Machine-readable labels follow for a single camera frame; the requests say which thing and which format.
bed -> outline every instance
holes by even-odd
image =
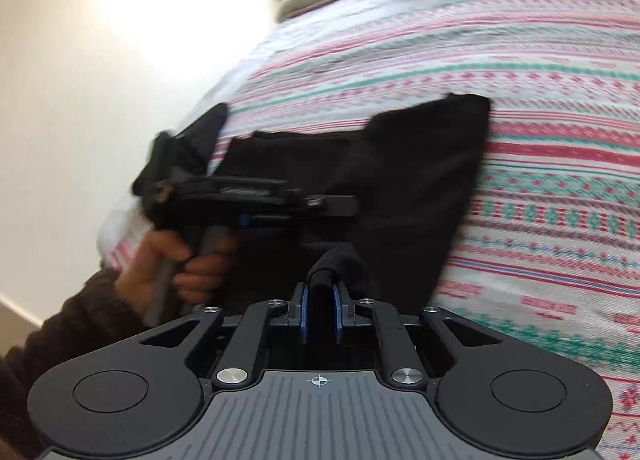
[[[478,186],[435,302],[592,366],[607,460],[640,459],[640,0],[338,0],[282,23],[183,121],[230,105],[212,166],[254,130],[358,129],[443,95],[493,100]],[[126,197],[98,246],[124,267]]]

patterned blanket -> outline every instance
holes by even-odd
[[[600,453],[640,460],[640,0],[427,1],[330,33],[306,20],[229,94],[213,163],[254,129],[357,129],[449,92],[492,98],[436,302],[592,366],[614,398]]]

human hand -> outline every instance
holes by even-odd
[[[159,265],[164,258],[185,262],[184,271],[174,276],[173,287],[187,303],[206,303],[211,291],[222,284],[222,276],[232,262],[236,241],[223,237],[212,255],[196,256],[174,231],[149,231],[142,240],[131,266],[116,280],[116,295],[141,316],[151,302]]]

brown fuzzy sleeve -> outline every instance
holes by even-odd
[[[93,275],[59,313],[28,336],[24,347],[11,348],[0,360],[0,440],[26,458],[42,450],[26,412],[36,379],[56,364],[146,330],[140,317],[115,296],[117,277],[113,269]]]

triangular cutout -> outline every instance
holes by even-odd
[[[180,343],[187,339],[187,336],[198,325],[199,321],[191,320],[186,323],[182,323],[180,326],[176,326],[172,329],[162,332],[161,334],[154,335],[149,339],[141,341],[140,344],[149,346],[159,346],[162,348],[175,348],[180,346]]]
[[[469,348],[485,345],[496,345],[500,341],[484,332],[476,330],[470,326],[464,325],[455,319],[447,317],[444,324],[451,333],[456,337],[460,344]]]

